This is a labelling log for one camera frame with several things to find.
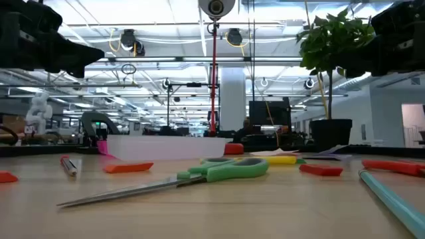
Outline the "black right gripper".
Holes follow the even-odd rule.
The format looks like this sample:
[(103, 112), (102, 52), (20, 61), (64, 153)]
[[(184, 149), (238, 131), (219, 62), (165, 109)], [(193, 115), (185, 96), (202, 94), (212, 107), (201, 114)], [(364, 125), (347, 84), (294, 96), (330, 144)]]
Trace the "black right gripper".
[(371, 24), (375, 37), (366, 45), (342, 50), (335, 63), (346, 78), (369, 72), (382, 76), (389, 72), (425, 71), (425, 0), (393, 3), (375, 15)]

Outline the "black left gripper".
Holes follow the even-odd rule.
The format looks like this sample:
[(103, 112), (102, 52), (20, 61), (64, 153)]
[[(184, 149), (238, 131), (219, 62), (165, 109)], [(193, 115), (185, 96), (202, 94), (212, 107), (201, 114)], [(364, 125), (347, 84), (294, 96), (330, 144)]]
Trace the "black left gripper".
[(0, 68), (85, 77), (85, 67), (104, 51), (58, 35), (62, 17), (43, 0), (0, 0)]

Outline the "silver pen with red cap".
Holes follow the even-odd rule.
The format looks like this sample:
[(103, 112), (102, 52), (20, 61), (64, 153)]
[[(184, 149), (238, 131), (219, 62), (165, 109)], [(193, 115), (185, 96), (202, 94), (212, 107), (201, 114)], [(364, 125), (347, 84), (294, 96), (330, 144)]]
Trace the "silver pen with red cap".
[(68, 156), (62, 156), (60, 158), (60, 164), (69, 176), (75, 177), (77, 175), (78, 170)]

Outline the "red eraser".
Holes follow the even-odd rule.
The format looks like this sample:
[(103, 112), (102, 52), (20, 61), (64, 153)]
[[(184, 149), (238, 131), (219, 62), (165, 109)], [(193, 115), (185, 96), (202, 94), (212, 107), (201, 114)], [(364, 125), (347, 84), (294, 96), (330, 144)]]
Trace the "red eraser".
[(304, 173), (319, 176), (337, 177), (343, 172), (341, 167), (332, 167), (329, 165), (322, 164), (303, 164), (299, 166), (299, 170)]

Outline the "orange eraser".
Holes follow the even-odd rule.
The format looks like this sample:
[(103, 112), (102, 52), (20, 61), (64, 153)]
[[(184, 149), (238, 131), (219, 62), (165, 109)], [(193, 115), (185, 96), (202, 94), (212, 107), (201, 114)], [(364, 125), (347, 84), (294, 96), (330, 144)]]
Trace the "orange eraser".
[(0, 183), (13, 183), (19, 179), (9, 171), (0, 171)]
[(152, 168), (153, 163), (130, 163), (130, 164), (108, 164), (103, 167), (105, 173), (133, 173), (139, 171), (148, 171)]

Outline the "yellow highlighter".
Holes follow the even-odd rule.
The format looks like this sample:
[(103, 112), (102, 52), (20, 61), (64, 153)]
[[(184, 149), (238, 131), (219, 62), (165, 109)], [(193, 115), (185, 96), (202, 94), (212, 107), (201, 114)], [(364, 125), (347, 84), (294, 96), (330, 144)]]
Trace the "yellow highlighter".
[(230, 158), (213, 158), (201, 159), (200, 164), (205, 163), (223, 163), (227, 161), (243, 161), (248, 159), (258, 159), (267, 162), (269, 165), (291, 165), (297, 163), (296, 156), (267, 156), (267, 157), (230, 157)]

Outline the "teal pencil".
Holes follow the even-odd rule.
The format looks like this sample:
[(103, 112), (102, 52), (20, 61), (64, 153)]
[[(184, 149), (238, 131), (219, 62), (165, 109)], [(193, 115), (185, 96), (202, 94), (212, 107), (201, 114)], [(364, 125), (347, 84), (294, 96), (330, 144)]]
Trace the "teal pencil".
[(416, 239), (425, 239), (424, 214), (382, 184), (369, 172), (365, 170), (359, 171), (359, 177)]

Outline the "green-handled scissors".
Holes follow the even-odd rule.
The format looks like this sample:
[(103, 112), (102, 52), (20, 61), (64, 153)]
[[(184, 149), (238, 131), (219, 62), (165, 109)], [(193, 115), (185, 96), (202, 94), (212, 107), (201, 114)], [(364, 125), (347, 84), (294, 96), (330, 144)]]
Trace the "green-handled scissors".
[(69, 207), (106, 200), (120, 199), (134, 195), (150, 193), (169, 187), (182, 187), (197, 183), (213, 183), (228, 179), (245, 179), (260, 177), (267, 173), (269, 162), (260, 158), (244, 158), (234, 160), (230, 158), (203, 159), (200, 165), (180, 171), (175, 176), (160, 181), (136, 185), (108, 191), (82, 199), (59, 203), (58, 206)]

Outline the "green leafy plant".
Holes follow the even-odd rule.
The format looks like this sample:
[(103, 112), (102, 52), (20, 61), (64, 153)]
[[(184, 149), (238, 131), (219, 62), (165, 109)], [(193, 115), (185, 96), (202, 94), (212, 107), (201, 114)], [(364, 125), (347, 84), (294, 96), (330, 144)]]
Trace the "green leafy plant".
[(341, 67), (336, 56), (344, 50), (363, 46), (373, 38), (375, 30), (371, 23), (366, 23), (365, 20), (361, 17), (350, 17), (349, 10), (344, 9), (337, 15), (316, 17), (308, 30), (297, 34), (296, 39), (301, 43), (300, 66), (310, 70), (320, 81), (323, 80), (323, 73), (328, 76), (325, 115), (329, 120), (333, 116), (333, 71)]

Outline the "black plant pot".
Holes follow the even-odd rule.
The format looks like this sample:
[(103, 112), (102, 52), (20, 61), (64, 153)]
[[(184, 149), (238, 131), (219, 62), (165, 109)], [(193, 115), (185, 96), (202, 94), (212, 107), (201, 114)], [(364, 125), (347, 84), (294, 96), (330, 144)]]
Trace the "black plant pot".
[(336, 145), (348, 145), (353, 121), (351, 119), (322, 119), (311, 121), (311, 137), (320, 151)]

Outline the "black equipment at left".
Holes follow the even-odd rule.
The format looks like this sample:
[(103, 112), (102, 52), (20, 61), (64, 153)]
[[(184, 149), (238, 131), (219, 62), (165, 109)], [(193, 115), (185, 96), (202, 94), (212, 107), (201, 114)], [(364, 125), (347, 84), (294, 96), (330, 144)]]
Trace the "black equipment at left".
[[(99, 154), (99, 151), (95, 147), (79, 147), (77, 145), (0, 147), (0, 157), (18, 157), (27, 155), (69, 153), (97, 155)], [(382, 155), (392, 157), (410, 157), (417, 159), (425, 159), (425, 148), (372, 147), (349, 145), (336, 150), (336, 153), (352, 155)]]

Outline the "purple paper notepad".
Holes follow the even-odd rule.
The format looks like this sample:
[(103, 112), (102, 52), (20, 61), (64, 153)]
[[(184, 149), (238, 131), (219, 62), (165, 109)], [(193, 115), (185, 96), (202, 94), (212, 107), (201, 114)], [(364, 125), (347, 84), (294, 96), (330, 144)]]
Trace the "purple paper notepad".
[(339, 149), (346, 148), (346, 145), (336, 145), (325, 151), (313, 155), (303, 155), (303, 159), (313, 159), (313, 160), (334, 160), (334, 161), (345, 161), (351, 159), (353, 156), (348, 154), (337, 153)]

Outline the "black monitor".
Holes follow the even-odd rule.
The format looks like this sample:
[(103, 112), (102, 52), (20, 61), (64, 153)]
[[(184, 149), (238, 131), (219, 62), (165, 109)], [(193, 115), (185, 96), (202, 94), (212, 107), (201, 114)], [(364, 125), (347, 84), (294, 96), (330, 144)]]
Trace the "black monitor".
[(291, 106), (288, 97), (280, 101), (249, 101), (252, 125), (291, 125)]

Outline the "translucent plastic box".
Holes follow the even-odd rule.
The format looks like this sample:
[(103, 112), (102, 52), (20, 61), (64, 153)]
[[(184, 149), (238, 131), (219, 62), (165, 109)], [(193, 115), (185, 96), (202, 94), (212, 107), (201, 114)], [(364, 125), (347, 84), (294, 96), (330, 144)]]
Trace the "translucent plastic box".
[(170, 161), (219, 158), (224, 155), (226, 139), (159, 135), (109, 135), (110, 155), (123, 161)]

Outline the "white column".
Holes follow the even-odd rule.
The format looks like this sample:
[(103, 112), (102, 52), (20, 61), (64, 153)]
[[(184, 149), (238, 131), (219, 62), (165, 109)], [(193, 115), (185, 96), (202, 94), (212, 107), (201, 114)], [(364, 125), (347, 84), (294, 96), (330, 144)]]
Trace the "white column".
[(220, 76), (220, 127), (237, 131), (246, 116), (246, 75), (243, 68), (224, 67)]

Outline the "person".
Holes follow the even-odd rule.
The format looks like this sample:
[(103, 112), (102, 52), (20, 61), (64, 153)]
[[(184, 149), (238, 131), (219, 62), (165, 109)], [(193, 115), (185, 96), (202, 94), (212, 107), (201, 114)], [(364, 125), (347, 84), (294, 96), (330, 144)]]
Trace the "person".
[(240, 143), (243, 137), (252, 134), (252, 124), (250, 118), (246, 117), (243, 121), (243, 126), (235, 134), (233, 138), (234, 143)]

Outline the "red vertical pole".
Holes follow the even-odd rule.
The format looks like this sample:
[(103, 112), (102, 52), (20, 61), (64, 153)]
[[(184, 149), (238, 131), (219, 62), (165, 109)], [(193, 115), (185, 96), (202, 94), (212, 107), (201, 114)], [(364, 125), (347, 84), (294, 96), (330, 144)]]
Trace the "red vertical pole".
[(211, 137), (216, 135), (215, 126), (215, 96), (216, 96), (216, 19), (212, 24), (213, 50), (212, 50), (212, 73), (211, 73)]

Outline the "red rounded object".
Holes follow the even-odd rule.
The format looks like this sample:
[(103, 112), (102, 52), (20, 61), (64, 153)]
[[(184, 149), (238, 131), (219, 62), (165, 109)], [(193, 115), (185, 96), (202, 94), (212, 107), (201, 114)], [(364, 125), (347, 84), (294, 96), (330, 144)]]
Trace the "red rounded object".
[(241, 143), (226, 143), (224, 147), (225, 155), (242, 155), (244, 154), (244, 146)]

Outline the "black stand frame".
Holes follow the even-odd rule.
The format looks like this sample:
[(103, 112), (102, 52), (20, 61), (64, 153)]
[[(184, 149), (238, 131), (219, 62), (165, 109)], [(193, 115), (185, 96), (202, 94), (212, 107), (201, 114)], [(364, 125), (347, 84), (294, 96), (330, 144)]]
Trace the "black stand frame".
[[(169, 124), (170, 124), (170, 121), (169, 121), (170, 108), (169, 107), (170, 107), (170, 99), (171, 99), (170, 89), (171, 89), (172, 86), (178, 86), (178, 87), (185, 86), (185, 87), (188, 87), (188, 88), (200, 88), (201, 86), (206, 86), (207, 88), (212, 89), (211, 83), (188, 82), (188, 83), (176, 83), (176, 84), (174, 84), (174, 83), (169, 82), (167, 84), (167, 90), (166, 90), (166, 93), (167, 93), (167, 126), (169, 126)], [(220, 84), (216, 84), (216, 89), (220, 90)]]

